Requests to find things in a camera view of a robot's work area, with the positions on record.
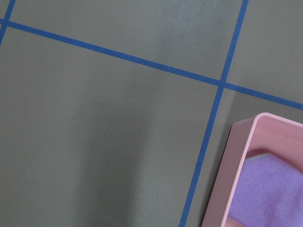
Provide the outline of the pink plastic tray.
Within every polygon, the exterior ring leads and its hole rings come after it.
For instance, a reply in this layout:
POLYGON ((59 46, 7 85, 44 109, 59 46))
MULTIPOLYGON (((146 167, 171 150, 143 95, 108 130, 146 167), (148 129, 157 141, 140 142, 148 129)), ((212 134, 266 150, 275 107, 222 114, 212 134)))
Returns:
POLYGON ((303 125, 260 113, 235 122, 224 149, 212 194, 203 218, 204 227, 236 227, 229 208, 246 157, 272 153, 299 171, 303 170, 303 125))

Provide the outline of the purple microfibre cloth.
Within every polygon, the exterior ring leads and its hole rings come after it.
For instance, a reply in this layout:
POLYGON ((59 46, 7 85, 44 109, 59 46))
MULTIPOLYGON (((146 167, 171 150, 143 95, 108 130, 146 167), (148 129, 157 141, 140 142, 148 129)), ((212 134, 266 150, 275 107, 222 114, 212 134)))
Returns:
POLYGON ((301 227, 303 174, 272 154, 245 159, 228 217, 245 227, 301 227))

